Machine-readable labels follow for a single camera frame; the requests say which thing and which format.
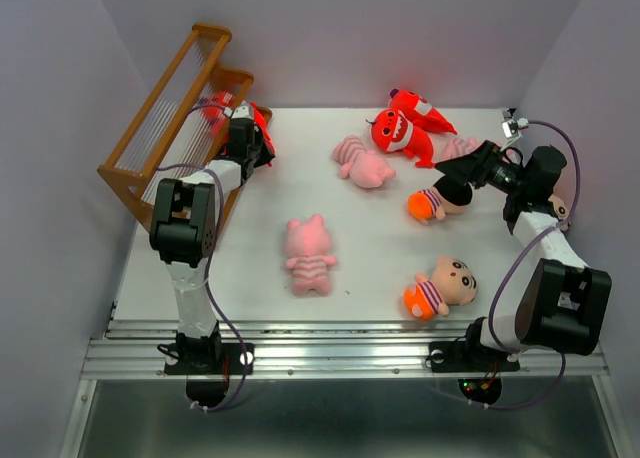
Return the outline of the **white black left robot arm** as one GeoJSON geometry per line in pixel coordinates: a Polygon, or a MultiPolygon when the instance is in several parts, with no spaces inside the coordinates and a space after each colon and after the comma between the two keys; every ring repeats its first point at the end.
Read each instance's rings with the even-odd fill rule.
{"type": "Polygon", "coordinates": [[[159,181],[149,230],[150,246],[166,266],[178,310],[175,341],[158,346],[167,375],[250,372],[249,347],[217,304],[209,270],[226,200],[257,166],[272,159],[264,127],[250,115],[236,114],[230,119],[226,143],[208,164],[160,168],[190,172],[159,181]]]}

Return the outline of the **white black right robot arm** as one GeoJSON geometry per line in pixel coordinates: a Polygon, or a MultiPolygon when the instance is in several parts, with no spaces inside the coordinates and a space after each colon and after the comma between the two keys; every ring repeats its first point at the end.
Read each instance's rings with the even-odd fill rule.
{"type": "Polygon", "coordinates": [[[506,195],[503,219],[523,245],[515,262],[531,258],[533,272],[514,313],[489,314],[471,323],[463,338],[433,342],[427,362],[435,373],[520,368],[518,354],[547,348],[590,355],[596,348],[612,287],[571,248],[550,197],[567,161],[553,146],[534,149],[526,164],[508,161],[505,150],[486,141],[470,154],[436,168],[457,184],[490,185],[506,195]]]}

